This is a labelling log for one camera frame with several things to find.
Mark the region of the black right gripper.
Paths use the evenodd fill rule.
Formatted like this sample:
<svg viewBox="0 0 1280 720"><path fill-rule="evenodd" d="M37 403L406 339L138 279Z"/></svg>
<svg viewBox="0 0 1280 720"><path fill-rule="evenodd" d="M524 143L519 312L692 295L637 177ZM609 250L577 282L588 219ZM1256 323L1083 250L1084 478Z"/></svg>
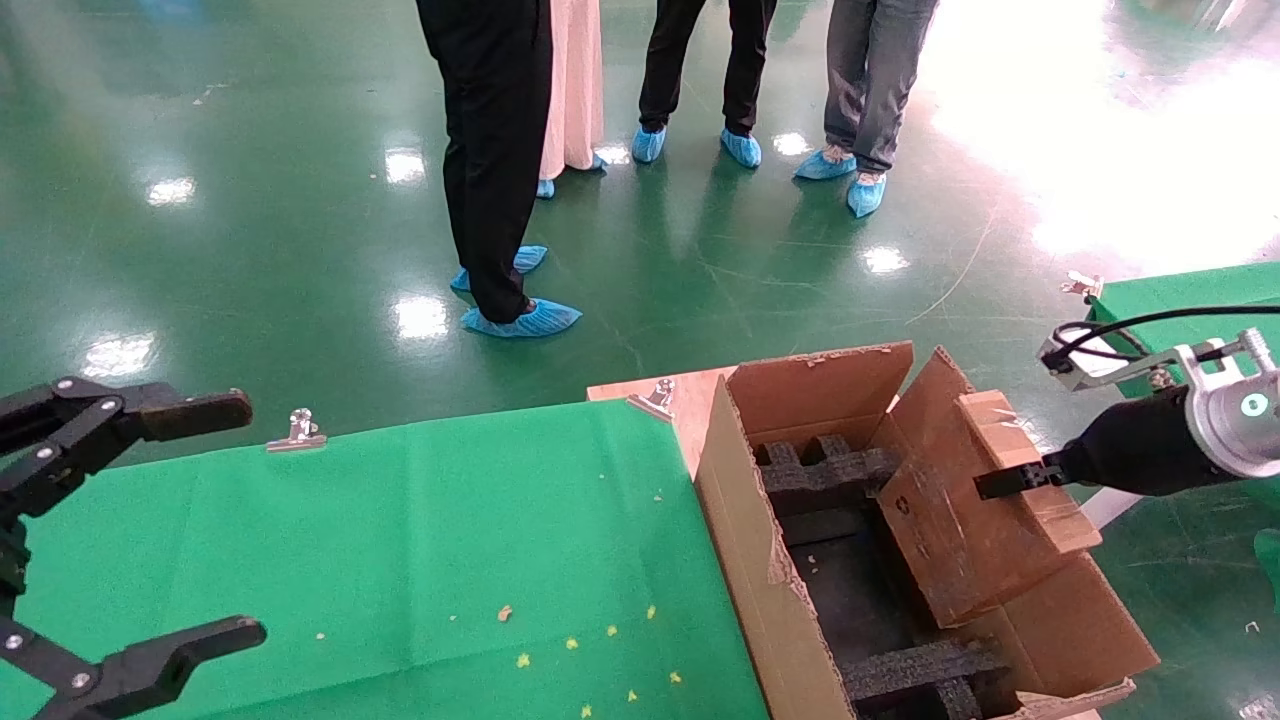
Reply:
<svg viewBox="0 0 1280 720"><path fill-rule="evenodd" d="M1213 465L1187 420L1185 386L1115 404L1044 460L988 471L974 479L982 500L1007 498L1046 486L1098 486L1144 497L1216 486Z"/></svg>

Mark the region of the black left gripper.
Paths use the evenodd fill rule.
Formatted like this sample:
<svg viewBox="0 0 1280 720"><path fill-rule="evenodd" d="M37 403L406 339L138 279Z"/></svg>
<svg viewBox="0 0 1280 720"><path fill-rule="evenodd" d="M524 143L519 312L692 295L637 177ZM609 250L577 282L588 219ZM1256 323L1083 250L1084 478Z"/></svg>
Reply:
<svg viewBox="0 0 1280 720"><path fill-rule="evenodd" d="M138 442L234 430L253 419L238 389L188 396L166 383L108 387L60 378L3 397L0 600L3 662L51 694L32 719L128 719L175 702L197 667L260 647L257 619L234 615L83 657L15 618L31 552L22 516L40 518Z"/></svg>

